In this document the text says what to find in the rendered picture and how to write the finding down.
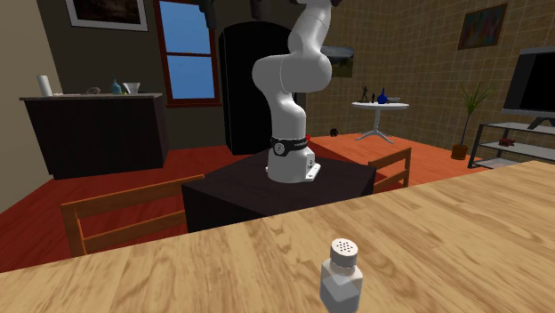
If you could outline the dark robot stand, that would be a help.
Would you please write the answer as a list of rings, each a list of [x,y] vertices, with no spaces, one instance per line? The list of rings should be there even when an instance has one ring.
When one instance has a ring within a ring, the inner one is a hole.
[[[376,170],[315,145],[321,165],[313,181],[278,183],[268,178],[268,153],[239,160],[185,183],[181,193],[188,232],[364,197],[374,192]]]

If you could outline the black refrigerator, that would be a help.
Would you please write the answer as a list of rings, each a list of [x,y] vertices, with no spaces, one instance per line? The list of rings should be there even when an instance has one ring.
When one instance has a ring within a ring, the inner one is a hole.
[[[269,148],[271,114],[252,79],[254,63],[287,54],[290,30],[267,21],[248,21],[225,28],[219,37],[221,92],[226,144],[234,155]]]

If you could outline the round white side table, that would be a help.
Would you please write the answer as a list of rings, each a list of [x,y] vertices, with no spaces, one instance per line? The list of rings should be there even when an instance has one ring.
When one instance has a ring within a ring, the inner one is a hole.
[[[372,100],[368,100],[367,98],[363,98],[360,101],[352,102],[351,105],[354,108],[362,108],[362,109],[369,109],[374,112],[374,125],[373,129],[368,132],[362,132],[361,136],[357,138],[357,140],[362,140],[368,136],[379,136],[386,140],[388,143],[392,143],[392,141],[388,138],[388,135],[381,132],[379,130],[379,124],[381,121],[381,114],[383,111],[396,111],[396,110],[404,110],[409,107],[406,103],[400,103],[398,98],[394,98],[390,100],[386,94],[385,89],[382,88],[381,93],[378,96],[373,96]]]

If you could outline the wooden chair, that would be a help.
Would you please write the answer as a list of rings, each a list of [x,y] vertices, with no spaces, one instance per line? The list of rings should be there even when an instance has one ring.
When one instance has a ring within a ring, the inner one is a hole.
[[[182,186],[204,177],[197,174],[61,205],[71,255],[97,253],[184,224]]]
[[[386,175],[385,178],[375,181],[375,194],[392,190],[394,187],[407,188],[409,186],[411,155],[412,149],[405,148],[368,162],[377,173]]]

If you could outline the red framed window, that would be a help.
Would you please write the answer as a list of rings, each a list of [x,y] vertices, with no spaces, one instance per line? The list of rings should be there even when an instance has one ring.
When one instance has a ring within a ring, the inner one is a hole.
[[[215,30],[195,0],[153,0],[169,108],[221,105]]]

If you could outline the glass salt shaker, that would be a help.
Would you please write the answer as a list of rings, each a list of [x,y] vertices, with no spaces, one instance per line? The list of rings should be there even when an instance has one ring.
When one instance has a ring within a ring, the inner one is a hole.
[[[332,241],[330,258],[322,263],[319,290],[328,313],[357,313],[363,283],[357,260],[354,242],[346,238]]]

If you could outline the dark sideboard cabinet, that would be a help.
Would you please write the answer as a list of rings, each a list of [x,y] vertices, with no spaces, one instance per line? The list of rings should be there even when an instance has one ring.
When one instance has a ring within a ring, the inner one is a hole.
[[[168,153],[161,93],[25,97],[56,180],[161,168]]]

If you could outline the potted green plant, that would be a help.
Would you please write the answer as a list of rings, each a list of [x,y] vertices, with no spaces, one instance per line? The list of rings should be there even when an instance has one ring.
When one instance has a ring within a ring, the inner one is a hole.
[[[464,144],[466,132],[468,129],[468,124],[471,118],[473,111],[476,109],[478,104],[483,101],[489,94],[494,92],[495,90],[489,85],[484,91],[480,90],[481,83],[478,83],[477,88],[474,92],[468,92],[463,85],[461,85],[461,89],[459,93],[462,95],[463,103],[467,109],[467,117],[464,123],[462,137],[460,141],[453,145],[451,150],[451,158],[455,160],[464,160],[469,147]]]

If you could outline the grey shelf television stand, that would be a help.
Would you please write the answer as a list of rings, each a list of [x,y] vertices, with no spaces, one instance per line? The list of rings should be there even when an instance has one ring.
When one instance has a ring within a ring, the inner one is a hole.
[[[555,148],[545,148],[508,139],[510,131],[531,132],[555,136],[555,119],[549,118],[549,121],[551,122],[551,126],[540,125],[537,122],[533,122],[532,124],[516,122],[480,124],[472,146],[468,168],[473,169],[483,167],[487,169],[495,169],[516,164],[515,161],[503,158],[503,152],[522,155],[525,157],[534,157],[543,161],[555,161]],[[481,134],[485,127],[503,129],[502,138],[491,142],[481,142]],[[495,157],[476,160],[475,157],[478,147],[495,149],[497,153]]]

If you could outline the black television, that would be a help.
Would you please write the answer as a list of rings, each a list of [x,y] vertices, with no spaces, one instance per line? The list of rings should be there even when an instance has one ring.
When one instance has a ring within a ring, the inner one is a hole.
[[[555,46],[520,51],[502,112],[534,116],[530,130],[545,120],[555,127]]]

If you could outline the landscape wall picture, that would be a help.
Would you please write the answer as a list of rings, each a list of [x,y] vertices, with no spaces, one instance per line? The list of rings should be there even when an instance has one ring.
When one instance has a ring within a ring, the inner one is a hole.
[[[347,46],[323,46],[321,52],[330,60],[332,77],[352,77],[354,49]]]

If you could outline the white framed wall picture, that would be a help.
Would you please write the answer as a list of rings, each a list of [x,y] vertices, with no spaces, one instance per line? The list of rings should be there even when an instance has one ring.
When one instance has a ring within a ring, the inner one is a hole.
[[[65,0],[73,27],[148,30],[143,0]]]

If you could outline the colourful framed wall picture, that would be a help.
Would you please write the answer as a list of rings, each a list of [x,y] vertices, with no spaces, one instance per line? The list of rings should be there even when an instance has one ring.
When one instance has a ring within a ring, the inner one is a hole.
[[[499,4],[465,14],[458,50],[497,45],[508,5]]]

